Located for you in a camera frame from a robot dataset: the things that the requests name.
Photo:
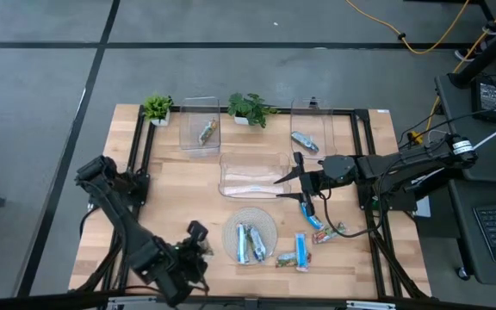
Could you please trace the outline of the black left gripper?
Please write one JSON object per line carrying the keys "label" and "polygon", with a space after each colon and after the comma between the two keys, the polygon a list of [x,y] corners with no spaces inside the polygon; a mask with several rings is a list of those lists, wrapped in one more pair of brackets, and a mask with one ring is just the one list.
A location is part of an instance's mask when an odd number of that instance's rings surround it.
{"label": "black left gripper", "polygon": [[187,299],[197,283],[206,288],[204,274],[208,268],[206,252],[200,243],[208,235],[208,229],[198,220],[192,220],[187,228],[189,241],[170,245],[155,239],[156,252],[144,270],[144,283],[154,282],[169,307],[175,307]]}

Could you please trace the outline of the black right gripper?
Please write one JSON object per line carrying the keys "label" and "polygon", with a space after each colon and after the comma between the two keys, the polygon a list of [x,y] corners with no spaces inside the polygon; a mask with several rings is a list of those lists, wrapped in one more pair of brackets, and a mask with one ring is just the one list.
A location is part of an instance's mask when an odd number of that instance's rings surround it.
{"label": "black right gripper", "polygon": [[317,195],[322,190],[334,189],[352,184],[356,178],[355,159],[350,156],[334,155],[320,161],[322,170],[305,172],[304,158],[300,152],[294,152],[295,166],[275,184],[284,183],[301,176],[303,193],[278,194],[276,197],[291,198],[301,205],[302,213],[311,217],[315,215],[310,195]]}

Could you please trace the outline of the bright blue granola bar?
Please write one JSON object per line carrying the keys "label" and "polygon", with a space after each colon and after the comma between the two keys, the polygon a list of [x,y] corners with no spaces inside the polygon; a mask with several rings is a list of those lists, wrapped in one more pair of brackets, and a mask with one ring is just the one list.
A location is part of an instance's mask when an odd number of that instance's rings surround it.
{"label": "bright blue granola bar", "polygon": [[306,245],[306,234],[303,232],[297,232],[295,234],[295,247],[296,247],[296,269],[301,272],[307,272],[309,267],[308,262],[308,252]]}
{"label": "bright blue granola bar", "polygon": [[309,215],[307,213],[307,203],[306,202],[301,202],[300,208],[301,208],[302,214],[304,215],[305,219],[311,225],[312,228],[319,231],[325,227],[324,224],[320,221],[320,219],[316,215]]}

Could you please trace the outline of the pale blue white granola bar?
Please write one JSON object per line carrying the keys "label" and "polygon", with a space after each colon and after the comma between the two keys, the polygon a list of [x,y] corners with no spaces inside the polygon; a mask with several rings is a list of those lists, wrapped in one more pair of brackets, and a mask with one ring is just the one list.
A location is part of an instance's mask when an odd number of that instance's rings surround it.
{"label": "pale blue white granola bar", "polygon": [[247,230],[244,224],[238,223],[237,235],[238,235],[238,248],[237,248],[238,263],[248,264],[250,262],[250,259],[248,254]]}

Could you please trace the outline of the red green granola bar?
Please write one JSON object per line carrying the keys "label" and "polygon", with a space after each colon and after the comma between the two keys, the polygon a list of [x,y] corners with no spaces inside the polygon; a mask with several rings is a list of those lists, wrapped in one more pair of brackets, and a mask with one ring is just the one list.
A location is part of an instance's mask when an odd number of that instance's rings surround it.
{"label": "red green granola bar", "polygon": [[298,267],[298,255],[296,252],[282,253],[276,258],[276,268]]}
{"label": "red green granola bar", "polygon": [[331,239],[339,237],[338,232],[346,232],[346,227],[342,222],[337,224],[336,229],[332,229],[330,226],[325,226],[323,229],[315,232],[312,236],[312,242],[314,245],[323,244]]}

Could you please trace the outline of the clear plastic bin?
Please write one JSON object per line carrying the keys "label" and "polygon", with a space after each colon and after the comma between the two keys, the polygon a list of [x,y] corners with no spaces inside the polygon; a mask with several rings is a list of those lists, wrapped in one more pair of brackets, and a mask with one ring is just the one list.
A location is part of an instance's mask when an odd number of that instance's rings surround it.
{"label": "clear plastic bin", "polygon": [[[204,146],[198,137],[208,122],[215,118],[218,127]],[[192,158],[213,157],[220,153],[220,102],[217,97],[189,97],[180,106],[180,147]]]}
{"label": "clear plastic bin", "polygon": [[284,153],[234,153],[220,156],[219,192],[234,199],[276,199],[289,194],[288,182],[276,183],[290,172],[290,161]]}
{"label": "clear plastic bin", "polygon": [[305,160],[318,161],[337,152],[333,137],[333,113],[330,106],[315,97],[294,99],[290,109],[290,139],[293,131],[310,137],[319,152],[309,152],[291,139],[293,152],[300,152]]}

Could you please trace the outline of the round woven grey mat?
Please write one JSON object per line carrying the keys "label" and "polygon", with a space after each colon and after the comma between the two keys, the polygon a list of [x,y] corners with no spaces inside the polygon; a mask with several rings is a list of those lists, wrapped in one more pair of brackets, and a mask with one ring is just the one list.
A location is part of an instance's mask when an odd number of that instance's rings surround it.
{"label": "round woven grey mat", "polygon": [[[240,264],[237,260],[238,223],[244,224],[247,230],[248,254],[250,259],[250,262],[248,264]],[[265,245],[266,258],[263,262],[258,262],[253,256],[248,234],[249,226],[254,226],[259,231]],[[263,264],[269,257],[273,255],[276,248],[277,240],[278,235],[276,224],[273,218],[261,208],[241,208],[226,221],[222,230],[222,244],[226,254],[233,261],[240,265]]]}

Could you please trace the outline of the leafy plant in white pot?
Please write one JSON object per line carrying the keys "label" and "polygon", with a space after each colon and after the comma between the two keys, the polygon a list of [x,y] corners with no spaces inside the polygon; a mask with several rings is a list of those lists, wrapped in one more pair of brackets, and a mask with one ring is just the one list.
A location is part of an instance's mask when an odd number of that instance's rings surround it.
{"label": "leafy plant in white pot", "polygon": [[246,96],[233,93],[228,102],[227,113],[230,116],[246,118],[249,126],[259,125],[266,128],[266,117],[278,113],[277,108],[265,105],[265,100],[255,93],[248,93]]}

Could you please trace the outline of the grass plant in white pot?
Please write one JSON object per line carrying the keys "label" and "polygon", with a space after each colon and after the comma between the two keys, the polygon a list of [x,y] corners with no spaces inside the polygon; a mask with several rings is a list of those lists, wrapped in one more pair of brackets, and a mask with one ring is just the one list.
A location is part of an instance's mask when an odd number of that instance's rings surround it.
{"label": "grass plant in white pot", "polygon": [[170,123],[171,107],[174,102],[170,96],[149,96],[144,102],[144,117],[157,127],[166,127]]}

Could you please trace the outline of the dark grey side desk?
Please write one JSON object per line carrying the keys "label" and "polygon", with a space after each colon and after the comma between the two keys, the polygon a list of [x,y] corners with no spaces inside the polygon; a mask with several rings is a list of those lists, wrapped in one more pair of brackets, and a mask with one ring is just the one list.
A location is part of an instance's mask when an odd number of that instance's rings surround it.
{"label": "dark grey side desk", "polygon": [[480,121],[470,113],[471,89],[459,89],[447,76],[435,78],[449,130],[469,138],[477,148],[476,164],[448,182],[460,234],[464,269],[482,284],[496,285],[496,263],[487,248],[473,208],[496,205],[496,123]]}

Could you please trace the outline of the black power adapter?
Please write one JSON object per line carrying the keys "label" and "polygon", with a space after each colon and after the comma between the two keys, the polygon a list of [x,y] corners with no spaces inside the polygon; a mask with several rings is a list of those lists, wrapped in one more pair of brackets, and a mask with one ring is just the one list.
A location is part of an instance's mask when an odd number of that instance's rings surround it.
{"label": "black power adapter", "polygon": [[496,123],[496,85],[486,77],[477,77],[471,84],[472,117]]}

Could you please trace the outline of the black desk leg beam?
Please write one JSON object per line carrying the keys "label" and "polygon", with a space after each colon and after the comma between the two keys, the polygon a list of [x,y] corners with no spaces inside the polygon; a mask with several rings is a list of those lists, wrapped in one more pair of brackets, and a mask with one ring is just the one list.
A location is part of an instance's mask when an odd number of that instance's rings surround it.
{"label": "black desk leg beam", "polygon": [[449,80],[457,88],[465,88],[479,73],[496,59],[496,39],[477,58],[458,73],[450,73]]}

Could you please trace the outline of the black aluminium table frame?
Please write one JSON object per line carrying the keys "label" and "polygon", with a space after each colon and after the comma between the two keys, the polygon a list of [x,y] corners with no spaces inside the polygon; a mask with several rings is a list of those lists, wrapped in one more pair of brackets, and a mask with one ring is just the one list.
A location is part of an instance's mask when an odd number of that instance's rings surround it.
{"label": "black aluminium table frame", "polygon": [[[118,104],[109,126],[103,155],[110,156],[119,171],[126,168],[140,106]],[[373,135],[379,154],[397,151],[394,128],[389,111],[371,109],[370,129],[358,117],[361,136]],[[305,300],[375,300],[378,297],[374,265],[368,234],[353,239],[336,237],[313,246],[310,226],[302,218],[295,200],[247,200],[227,198],[219,193],[220,155],[191,158],[180,147],[180,112],[172,112],[170,125],[155,130],[148,171],[151,174],[145,206],[140,210],[141,225],[168,242],[187,237],[192,220],[199,220],[208,230],[214,256],[209,259],[205,279],[210,287],[207,302],[212,298],[265,299],[293,301],[300,306]],[[292,148],[290,114],[281,108],[270,115],[265,129],[237,125],[230,115],[221,116],[221,145],[224,153],[277,154],[290,153]],[[332,190],[327,202],[331,220],[340,220],[348,233],[366,227],[355,185]],[[223,226],[241,208],[258,207],[269,213],[276,224],[278,254],[295,251],[295,233],[306,232],[312,262],[308,272],[294,267],[276,268],[275,259],[268,263],[240,266],[223,247]],[[102,211],[85,221],[69,288],[79,288],[98,267],[109,251],[112,227]],[[388,212],[394,253],[405,272],[426,295],[431,287],[419,243],[415,223],[403,212]]]}

